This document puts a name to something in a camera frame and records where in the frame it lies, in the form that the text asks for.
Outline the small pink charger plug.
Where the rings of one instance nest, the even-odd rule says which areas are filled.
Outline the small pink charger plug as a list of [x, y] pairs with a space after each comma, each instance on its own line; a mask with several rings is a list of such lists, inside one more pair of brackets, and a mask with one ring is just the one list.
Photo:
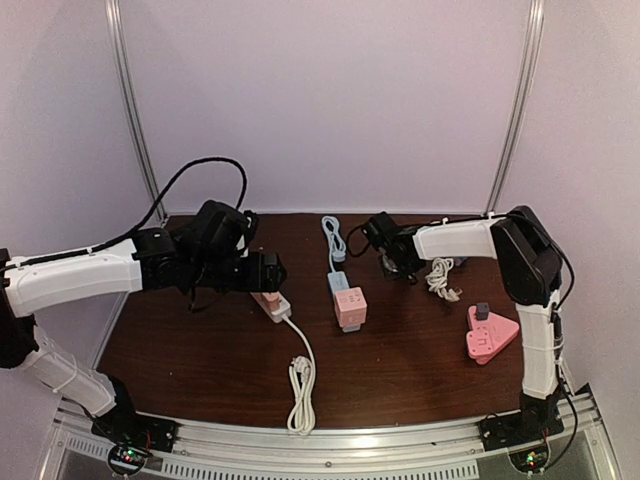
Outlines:
[[276, 311], [280, 308], [280, 293], [263, 293], [262, 299], [269, 311]]

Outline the pink cube socket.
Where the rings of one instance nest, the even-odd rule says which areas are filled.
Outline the pink cube socket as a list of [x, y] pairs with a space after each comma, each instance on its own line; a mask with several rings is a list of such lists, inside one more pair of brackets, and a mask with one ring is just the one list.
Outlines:
[[366, 323], [368, 305], [360, 287], [334, 294], [334, 311], [341, 329], [354, 329]]

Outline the blue-grey power strip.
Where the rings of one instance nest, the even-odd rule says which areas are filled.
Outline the blue-grey power strip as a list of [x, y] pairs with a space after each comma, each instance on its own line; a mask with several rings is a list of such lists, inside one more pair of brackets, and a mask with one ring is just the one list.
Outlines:
[[359, 331], [366, 322], [367, 303], [360, 287], [351, 287], [344, 272], [327, 275], [339, 327], [344, 333]]

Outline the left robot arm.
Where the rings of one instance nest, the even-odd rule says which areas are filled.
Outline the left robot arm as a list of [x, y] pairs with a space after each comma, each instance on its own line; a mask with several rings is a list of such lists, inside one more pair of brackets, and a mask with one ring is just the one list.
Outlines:
[[173, 230], [136, 229], [121, 240], [44, 257], [1, 252], [1, 366], [31, 372], [54, 392], [103, 419], [123, 444], [144, 433], [126, 387], [79, 363], [37, 326], [36, 312], [113, 293], [199, 288], [275, 293], [287, 272], [275, 253], [252, 251], [258, 217], [209, 200]]

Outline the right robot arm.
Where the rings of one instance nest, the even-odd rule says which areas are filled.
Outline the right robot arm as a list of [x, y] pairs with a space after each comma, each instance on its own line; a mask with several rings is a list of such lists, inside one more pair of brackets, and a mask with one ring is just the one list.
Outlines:
[[512, 430], [519, 440], [535, 440], [550, 426], [549, 410], [561, 395], [558, 317], [561, 270], [568, 262], [534, 211], [520, 205], [504, 214], [413, 225], [400, 225], [381, 212], [360, 230], [392, 279], [414, 283], [416, 273], [438, 258], [498, 262], [504, 290], [518, 313], [524, 360], [523, 412], [514, 417]]

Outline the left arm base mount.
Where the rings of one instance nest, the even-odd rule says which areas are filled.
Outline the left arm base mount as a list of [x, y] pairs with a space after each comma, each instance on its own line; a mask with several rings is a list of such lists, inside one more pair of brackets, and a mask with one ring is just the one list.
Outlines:
[[173, 450], [178, 424], [173, 420], [142, 415], [132, 415], [113, 409], [99, 417], [89, 415], [91, 432], [120, 446], [151, 452]]

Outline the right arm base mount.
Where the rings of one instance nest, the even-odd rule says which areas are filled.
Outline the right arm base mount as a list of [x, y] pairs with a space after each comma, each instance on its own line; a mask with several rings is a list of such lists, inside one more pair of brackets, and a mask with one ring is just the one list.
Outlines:
[[556, 407], [550, 411], [527, 407], [509, 414], [489, 414], [477, 426], [485, 451], [542, 441], [545, 435], [564, 431]]

